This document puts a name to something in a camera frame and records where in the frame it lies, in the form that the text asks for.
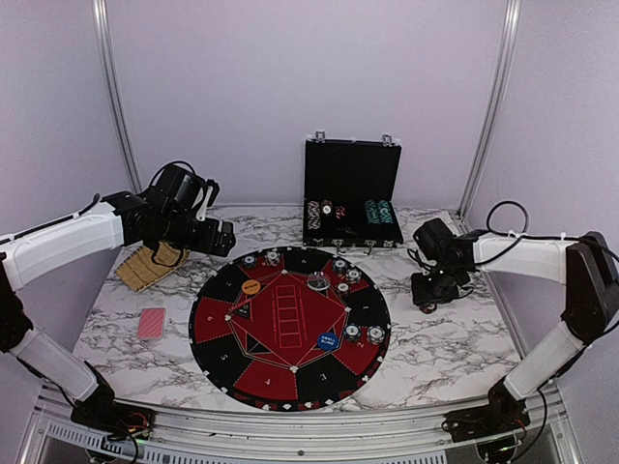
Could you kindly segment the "black orange 100 chip stack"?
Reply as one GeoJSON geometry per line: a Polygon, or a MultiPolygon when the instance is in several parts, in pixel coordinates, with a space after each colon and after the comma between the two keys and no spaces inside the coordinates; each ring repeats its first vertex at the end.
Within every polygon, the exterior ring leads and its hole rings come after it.
{"type": "Polygon", "coordinates": [[[431,314],[436,310],[436,304],[423,304],[419,307],[419,309],[424,314],[431,314]]]}

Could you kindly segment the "50 chips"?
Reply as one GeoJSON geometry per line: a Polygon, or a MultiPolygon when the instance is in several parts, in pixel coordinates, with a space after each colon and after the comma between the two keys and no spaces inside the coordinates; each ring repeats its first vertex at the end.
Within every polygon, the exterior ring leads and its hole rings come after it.
{"type": "Polygon", "coordinates": [[[359,326],[355,324],[348,324],[343,331],[343,338],[346,341],[356,342],[360,339],[362,331],[359,326]]]}
{"type": "Polygon", "coordinates": [[[242,263],[244,267],[252,269],[257,265],[257,258],[254,255],[249,254],[243,257],[242,263]]]}
{"type": "Polygon", "coordinates": [[[347,268],[348,268],[348,263],[344,259],[335,259],[333,261],[332,269],[336,274],[338,275],[344,274],[347,268]]]}

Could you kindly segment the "orange big blind button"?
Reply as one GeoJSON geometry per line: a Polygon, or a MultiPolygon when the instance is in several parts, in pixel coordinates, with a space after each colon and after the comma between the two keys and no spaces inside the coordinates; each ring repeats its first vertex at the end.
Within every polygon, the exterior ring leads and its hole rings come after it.
{"type": "Polygon", "coordinates": [[[256,279],[248,279],[242,284],[242,292],[245,295],[253,296],[261,290],[262,284],[256,279]]]}

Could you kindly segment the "black triangular all-in marker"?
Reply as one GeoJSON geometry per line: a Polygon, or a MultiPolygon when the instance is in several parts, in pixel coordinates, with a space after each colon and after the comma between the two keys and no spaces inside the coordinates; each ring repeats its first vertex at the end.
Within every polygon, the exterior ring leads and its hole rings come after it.
{"type": "Polygon", "coordinates": [[[247,301],[235,307],[232,310],[231,314],[251,321],[252,320],[252,303],[250,301],[247,301]]]}

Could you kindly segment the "100 chips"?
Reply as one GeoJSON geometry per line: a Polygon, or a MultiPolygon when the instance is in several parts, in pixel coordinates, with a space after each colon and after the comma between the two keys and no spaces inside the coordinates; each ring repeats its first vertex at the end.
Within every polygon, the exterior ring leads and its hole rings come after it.
{"type": "Polygon", "coordinates": [[[336,290],[339,294],[345,295],[349,292],[349,284],[346,282],[340,282],[336,286],[336,290]]]}

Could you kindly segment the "clear acrylic dealer button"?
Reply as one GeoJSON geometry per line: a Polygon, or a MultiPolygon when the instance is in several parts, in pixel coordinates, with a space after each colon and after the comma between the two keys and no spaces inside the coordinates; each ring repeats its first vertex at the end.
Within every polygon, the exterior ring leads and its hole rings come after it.
{"type": "Polygon", "coordinates": [[[330,288],[331,282],[329,277],[324,272],[317,271],[308,275],[307,286],[311,290],[322,292],[330,288]]]}

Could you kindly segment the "blue small blind button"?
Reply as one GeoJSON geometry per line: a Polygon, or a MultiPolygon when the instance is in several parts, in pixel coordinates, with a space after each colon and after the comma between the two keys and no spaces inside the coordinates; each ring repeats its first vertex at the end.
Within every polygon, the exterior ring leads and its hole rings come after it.
{"type": "Polygon", "coordinates": [[[335,333],[322,333],[317,338],[316,346],[325,352],[335,351],[339,348],[339,337],[335,333]]]}

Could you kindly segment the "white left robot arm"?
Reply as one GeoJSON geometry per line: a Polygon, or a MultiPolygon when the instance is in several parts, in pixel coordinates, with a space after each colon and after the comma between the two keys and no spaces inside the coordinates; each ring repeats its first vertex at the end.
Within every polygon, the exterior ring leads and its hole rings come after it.
{"type": "Polygon", "coordinates": [[[229,221],[198,218],[191,209],[163,213],[142,194],[121,191],[90,209],[1,239],[1,350],[57,384],[102,430],[122,421],[122,409],[96,371],[38,328],[17,291],[51,271],[104,250],[167,243],[220,257],[235,246],[229,221]]]}

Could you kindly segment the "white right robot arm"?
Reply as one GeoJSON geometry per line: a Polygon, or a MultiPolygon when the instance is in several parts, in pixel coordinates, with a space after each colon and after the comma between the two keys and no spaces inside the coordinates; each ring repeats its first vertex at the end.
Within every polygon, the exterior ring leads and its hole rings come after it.
{"type": "Polygon", "coordinates": [[[614,331],[618,255],[604,235],[531,236],[489,228],[457,235],[440,220],[413,234],[413,258],[424,271],[411,279],[413,303],[429,310],[453,302],[473,274],[495,280],[522,322],[540,322],[519,364],[488,392],[479,424],[498,433],[535,390],[566,373],[596,341],[614,331]]]}

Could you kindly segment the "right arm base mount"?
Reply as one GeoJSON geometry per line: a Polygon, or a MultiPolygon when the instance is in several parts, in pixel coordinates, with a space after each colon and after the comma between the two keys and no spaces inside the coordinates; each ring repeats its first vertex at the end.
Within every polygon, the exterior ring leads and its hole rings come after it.
{"type": "Polygon", "coordinates": [[[521,422],[529,425],[525,407],[524,399],[515,399],[498,382],[488,391],[486,405],[449,412],[441,427],[454,443],[485,438],[514,430],[521,422]]]}

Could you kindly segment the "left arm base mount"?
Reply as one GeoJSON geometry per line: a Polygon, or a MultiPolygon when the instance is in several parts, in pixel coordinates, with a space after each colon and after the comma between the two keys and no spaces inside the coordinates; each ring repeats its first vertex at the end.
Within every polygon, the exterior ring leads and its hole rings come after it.
{"type": "Polygon", "coordinates": [[[111,440],[148,438],[156,413],[149,408],[118,403],[111,386],[99,382],[92,395],[75,400],[71,420],[108,432],[111,440]]]}

